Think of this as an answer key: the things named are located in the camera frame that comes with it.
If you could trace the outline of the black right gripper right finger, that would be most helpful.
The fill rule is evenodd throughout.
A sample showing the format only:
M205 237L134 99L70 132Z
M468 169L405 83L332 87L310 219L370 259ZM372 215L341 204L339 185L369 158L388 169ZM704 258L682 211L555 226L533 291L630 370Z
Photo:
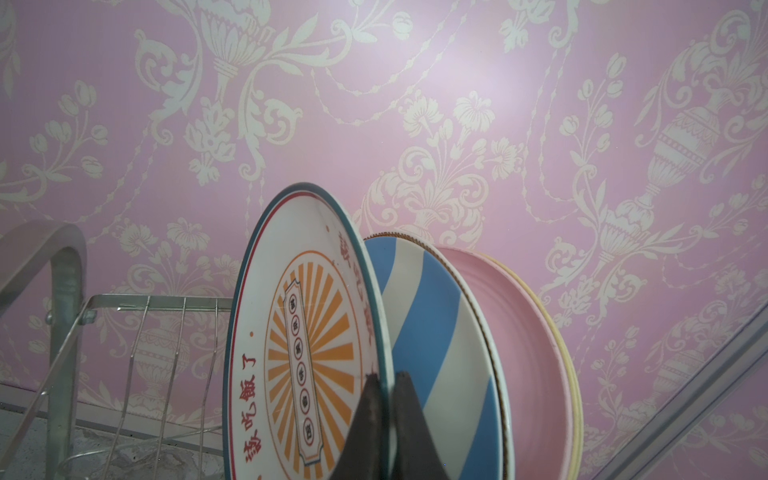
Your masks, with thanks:
M397 480L448 480L410 375L396 374L394 420L397 454L392 478Z

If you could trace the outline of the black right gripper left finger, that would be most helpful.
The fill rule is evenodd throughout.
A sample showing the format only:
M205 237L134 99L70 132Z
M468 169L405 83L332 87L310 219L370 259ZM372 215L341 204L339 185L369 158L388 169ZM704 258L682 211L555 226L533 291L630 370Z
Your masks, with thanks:
M344 448L330 480L380 478L383 419L377 374L366 376Z

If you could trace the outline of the pink bear plate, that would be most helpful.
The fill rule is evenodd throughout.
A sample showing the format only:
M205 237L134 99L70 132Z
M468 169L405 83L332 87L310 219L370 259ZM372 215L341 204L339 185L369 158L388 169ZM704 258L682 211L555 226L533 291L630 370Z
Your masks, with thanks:
M483 254L440 251L468 283L490 327L510 400L516 477L567 479L571 397L550 327L522 286Z

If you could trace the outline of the orange sunburst plate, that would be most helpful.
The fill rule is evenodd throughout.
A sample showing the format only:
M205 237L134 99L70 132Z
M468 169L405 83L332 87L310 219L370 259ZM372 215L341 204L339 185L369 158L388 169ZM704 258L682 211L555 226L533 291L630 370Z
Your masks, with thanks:
M365 382L390 405L394 371L379 284L350 215L328 191L283 189L240 268L222 396L229 479L327 479Z

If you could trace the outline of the yellow bear plate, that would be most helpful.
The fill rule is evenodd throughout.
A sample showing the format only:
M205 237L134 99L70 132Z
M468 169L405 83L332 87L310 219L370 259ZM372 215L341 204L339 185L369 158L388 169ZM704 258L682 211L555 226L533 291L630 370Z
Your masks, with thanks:
M573 436L572 436L572 442L571 442L571 459L568 466L567 479L576 480L579 477L580 465L581 465L581 460L583 455L585 426L584 426L584 413L583 413L581 390L579 386L578 377L573 365L573 361L571 359L571 355L568 351L567 345L557 325L555 324L554 320L552 319L550 314L547 312L546 307L544 306L541 299L520 278L520 276L517 275L515 272L513 272L505 264L496 260L492 256L484 254L484 257L486 257L487 259L495 263L498 267L503 269L507 274L509 274L522 286L522 288L525 290L525 292L530 297L530 299L536 304L541 315L543 316L548 326L550 327L550 330L556 342L557 348L559 350L561 360L563 361L563 365L566 370L567 381L568 381L568 386L570 390L570 397L571 397L570 405L571 405L571 411L572 411L572 417L573 417Z

